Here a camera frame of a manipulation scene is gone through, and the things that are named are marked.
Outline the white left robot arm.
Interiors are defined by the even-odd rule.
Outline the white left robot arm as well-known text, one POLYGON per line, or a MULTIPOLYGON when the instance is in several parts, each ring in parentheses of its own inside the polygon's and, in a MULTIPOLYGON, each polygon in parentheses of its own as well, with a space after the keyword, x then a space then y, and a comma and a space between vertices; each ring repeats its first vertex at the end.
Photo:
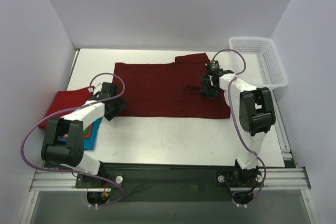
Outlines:
POLYGON ((41 149, 42 160, 87 173, 87 181, 92 187, 102 187, 106 175, 100 171, 101 162, 85 153, 84 130, 98 119, 111 121, 126 106, 117 84, 104 82, 98 85, 93 97, 80 108, 48 120, 41 149))

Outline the dark red t shirt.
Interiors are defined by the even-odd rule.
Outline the dark red t shirt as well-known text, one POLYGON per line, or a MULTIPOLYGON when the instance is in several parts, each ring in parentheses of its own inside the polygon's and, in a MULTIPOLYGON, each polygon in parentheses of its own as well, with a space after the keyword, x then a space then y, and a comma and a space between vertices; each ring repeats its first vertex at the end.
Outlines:
POLYGON ((120 116, 228 119, 224 95, 201 94, 206 53, 176 56, 173 63, 115 63, 113 80, 125 87, 120 116))

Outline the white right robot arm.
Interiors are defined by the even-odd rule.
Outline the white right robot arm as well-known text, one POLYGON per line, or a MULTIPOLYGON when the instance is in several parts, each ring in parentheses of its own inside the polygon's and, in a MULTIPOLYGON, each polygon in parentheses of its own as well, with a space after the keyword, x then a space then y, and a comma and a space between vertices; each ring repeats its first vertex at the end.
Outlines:
POLYGON ((276 122, 271 91, 259 88, 223 70, 217 60, 205 65, 200 93, 210 98, 220 94, 230 107, 231 117, 244 150, 235 160, 233 182, 245 186, 258 175, 259 153, 266 134, 276 122))

